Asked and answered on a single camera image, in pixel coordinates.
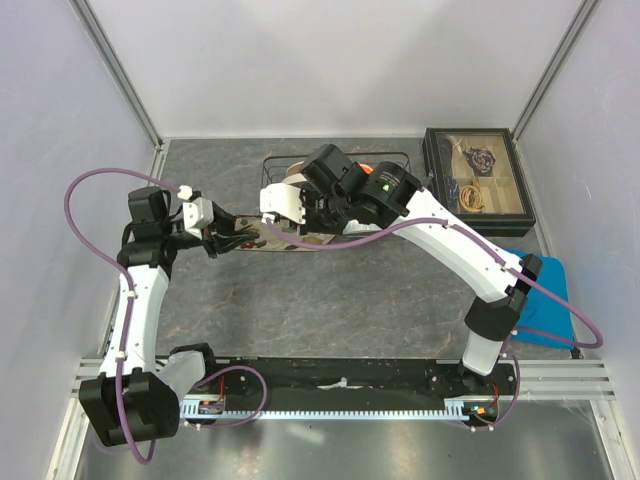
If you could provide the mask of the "square floral plate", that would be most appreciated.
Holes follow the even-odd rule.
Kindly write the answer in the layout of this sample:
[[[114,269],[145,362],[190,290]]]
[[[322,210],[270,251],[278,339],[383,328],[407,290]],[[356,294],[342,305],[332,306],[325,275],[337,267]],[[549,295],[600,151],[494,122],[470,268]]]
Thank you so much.
[[[253,249],[241,251],[257,251],[257,252],[312,252],[315,251],[315,245],[327,245],[334,239],[333,235],[311,233],[298,236],[297,240],[303,242],[305,247],[292,245],[275,235],[266,224],[262,222],[260,216],[260,234],[255,239],[257,245]]]

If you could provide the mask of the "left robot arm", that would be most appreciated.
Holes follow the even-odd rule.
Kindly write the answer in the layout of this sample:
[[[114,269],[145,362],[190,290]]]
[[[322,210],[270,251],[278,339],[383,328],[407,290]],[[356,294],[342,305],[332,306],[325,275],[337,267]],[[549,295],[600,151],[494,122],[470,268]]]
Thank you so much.
[[[156,338],[173,264],[181,250],[202,248],[215,258],[257,238],[233,215],[183,186],[172,213],[171,193],[144,187],[128,195],[131,216],[116,258],[120,287],[111,344],[99,373],[85,380],[79,401],[106,447],[133,446],[174,436],[181,403],[208,393],[227,370],[207,343],[173,348],[156,362]]]

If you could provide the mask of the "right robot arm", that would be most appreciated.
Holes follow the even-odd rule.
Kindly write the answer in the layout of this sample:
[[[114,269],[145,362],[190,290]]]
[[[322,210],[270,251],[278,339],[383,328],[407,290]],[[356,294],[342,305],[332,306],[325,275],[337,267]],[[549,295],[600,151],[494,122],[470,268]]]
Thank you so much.
[[[375,225],[422,248],[472,288],[476,297],[465,317],[469,337],[457,377],[469,393],[489,387],[530,284],[542,270],[541,259],[511,254],[480,236],[397,163],[383,161],[366,171],[326,144],[311,153],[300,172],[309,228],[340,234],[350,221]]]

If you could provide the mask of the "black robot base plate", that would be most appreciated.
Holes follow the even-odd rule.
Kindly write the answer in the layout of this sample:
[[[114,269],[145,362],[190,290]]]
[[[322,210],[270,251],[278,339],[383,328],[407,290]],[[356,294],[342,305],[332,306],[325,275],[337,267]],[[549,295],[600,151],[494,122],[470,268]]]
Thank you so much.
[[[479,376],[459,361],[393,358],[219,358],[214,367],[244,365],[223,375],[228,412],[249,411],[266,400],[266,412],[374,412],[439,410],[447,399],[511,396],[517,376],[510,363]]]

